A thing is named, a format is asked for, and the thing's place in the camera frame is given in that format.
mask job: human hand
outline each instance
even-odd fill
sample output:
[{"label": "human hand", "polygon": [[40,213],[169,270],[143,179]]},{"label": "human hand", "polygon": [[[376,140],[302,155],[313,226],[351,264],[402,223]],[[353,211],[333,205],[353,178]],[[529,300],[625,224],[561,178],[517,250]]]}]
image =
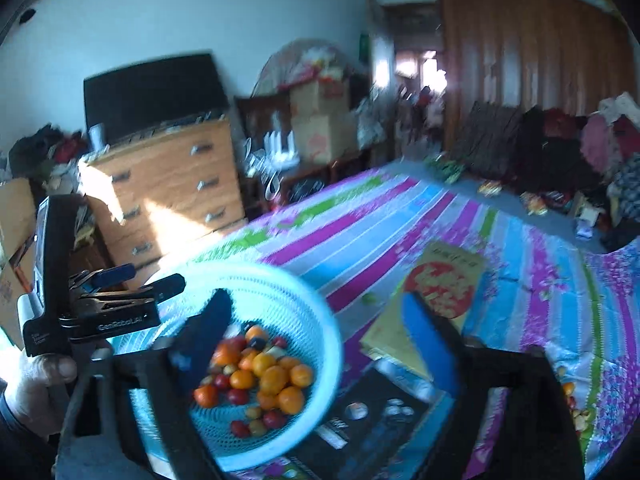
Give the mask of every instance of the human hand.
[{"label": "human hand", "polygon": [[70,383],[78,368],[71,357],[55,354],[20,356],[19,372],[4,391],[15,418],[42,438],[60,432],[65,414],[50,402],[47,388]]}]

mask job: door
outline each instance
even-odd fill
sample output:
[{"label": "door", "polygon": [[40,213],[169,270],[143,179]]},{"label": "door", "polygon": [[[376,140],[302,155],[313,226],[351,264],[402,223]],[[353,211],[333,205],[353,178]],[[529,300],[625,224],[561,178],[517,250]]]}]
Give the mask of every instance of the door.
[{"label": "door", "polygon": [[386,133],[386,158],[396,158],[396,50],[385,9],[367,0],[367,31],[370,43],[371,99]]}]

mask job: black monitor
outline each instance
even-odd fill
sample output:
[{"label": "black monitor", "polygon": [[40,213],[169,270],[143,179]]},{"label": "black monitor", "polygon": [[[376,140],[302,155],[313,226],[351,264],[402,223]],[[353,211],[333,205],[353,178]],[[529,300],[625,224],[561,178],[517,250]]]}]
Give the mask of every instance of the black monitor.
[{"label": "black monitor", "polygon": [[153,60],[84,80],[86,127],[103,124],[108,144],[209,112],[219,116],[227,109],[210,54]]}]

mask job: drawer handle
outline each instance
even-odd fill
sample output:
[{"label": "drawer handle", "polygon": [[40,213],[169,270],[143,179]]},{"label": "drawer handle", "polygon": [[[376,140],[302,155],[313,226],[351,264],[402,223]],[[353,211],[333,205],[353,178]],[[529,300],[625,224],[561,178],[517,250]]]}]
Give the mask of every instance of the drawer handle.
[{"label": "drawer handle", "polygon": [[211,150],[213,150],[213,144],[196,144],[191,148],[191,155],[210,152]]},{"label": "drawer handle", "polygon": [[138,254],[146,253],[151,247],[153,247],[153,245],[150,244],[149,242],[142,245],[138,245],[137,247],[134,247],[131,250],[131,254],[133,254],[134,256],[137,256]]},{"label": "drawer handle", "polygon": [[139,214],[140,214],[140,206],[137,205],[131,211],[127,211],[126,213],[124,213],[124,215],[122,215],[122,218],[124,220],[131,220],[133,217],[136,217]]},{"label": "drawer handle", "polygon": [[118,173],[116,175],[111,175],[111,182],[116,184],[117,182],[126,182],[131,178],[131,171],[123,171],[122,173]]},{"label": "drawer handle", "polygon": [[209,223],[209,222],[213,222],[214,220],[217,220],[218,218],[222,218],[225,215],[225,211],[226,208],[225,207],[221,207],[218,211],[216,211],[215,213],[208,213],[205,217],[204,217],[204,221],[205,223]]},{"label": "drawer handle", "polygon": [[214,186],[217,186],[219,183],[220,183],[220,179],[215,176],[211,180],[201,180],[201,181],[199,181],[199,183],[198,183],[198,185],[196,187],[198,188],[198,191],[202,191],[206,187],[214,187]]}]

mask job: bed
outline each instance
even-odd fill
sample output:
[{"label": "bed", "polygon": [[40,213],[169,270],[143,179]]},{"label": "bed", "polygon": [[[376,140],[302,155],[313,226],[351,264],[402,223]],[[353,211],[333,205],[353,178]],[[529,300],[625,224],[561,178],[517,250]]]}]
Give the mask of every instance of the bed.
[{"label": "bed", "polygon": [[[360,338],[432,238],[490,263],[465,333],[491,348],[542,345],[555,369],[566,368],[562,380],[575,383],[576,405],[588,412],[579,438],[586,477],[594,478],[640,411],[640,240],[611,254],[586,253],[438,184],[373,170],[185,254],[182,264],[260,261],[301,276],[338,319],[347,388],[371,363]],[[503,402],[496,390],[468,478],[490,456]],[[411,478],[451,405],[439,397],[390,464],[390,478]]]}]

